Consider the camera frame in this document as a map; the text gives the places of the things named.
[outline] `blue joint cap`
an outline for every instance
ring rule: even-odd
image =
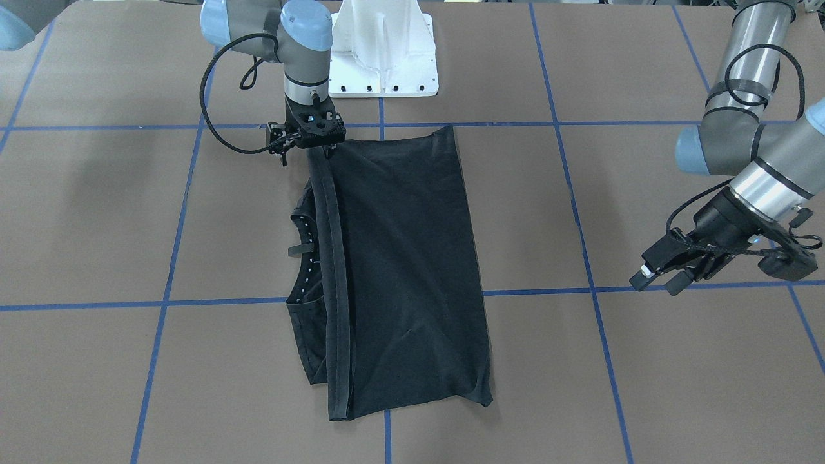
[[[705,152],[699,140],[699,126],[692,125],[682,129],[676,140],[676,165],[685,173],[709,176]]]
[[[310,50],[332,48],[332,16],[315,0],[289,0],[280,11],[280,23],[290,37]]]
[[[200,33],[207,42],[222,47],[229,43],[229,14],[226,0],[204,0],[200,9]]]
[[[19,50],[35,39],[35,32],[16,14],[0,6],[0,50]]]
[[[808,110],[805,112],[805,119],[807,119],[820,134],[825,135],[825,98],[808,107]]]

